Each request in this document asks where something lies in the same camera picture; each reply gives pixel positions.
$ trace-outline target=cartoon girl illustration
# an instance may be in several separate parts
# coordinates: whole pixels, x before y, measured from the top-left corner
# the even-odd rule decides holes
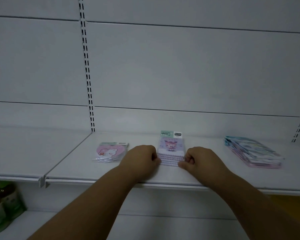
[[[168,148],[168,151],[174,152],[176,150],[177,141],[168,141],[164,140],[166,143],[166,148]]]
[[[112,156],[114,156],[116,153],[117,153],[117,150],[118,149],[107,149],[107,148],[104,148],[104,149],[101,149],[101,151],[99,152],[99,155],[102,157],[102,158],[112,158]]]

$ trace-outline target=pink heart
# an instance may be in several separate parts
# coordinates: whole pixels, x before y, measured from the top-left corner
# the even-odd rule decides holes
[[[105,157],[106,155],[107,158],[116,158],[124,151],[125,147],[122,145],[100,145],[96,149],[99,156]]]

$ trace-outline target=hand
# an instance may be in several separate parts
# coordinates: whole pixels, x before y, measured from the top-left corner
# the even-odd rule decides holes
[[[188,149],[185,161],[180,161],[178,166],[210,188],[222,183],[232,173],[211,149],[200,146]]]
[[[129,170],[139,182],[150,177],[160,163],[154,146],[139,145],[127,152],[119,167]]]

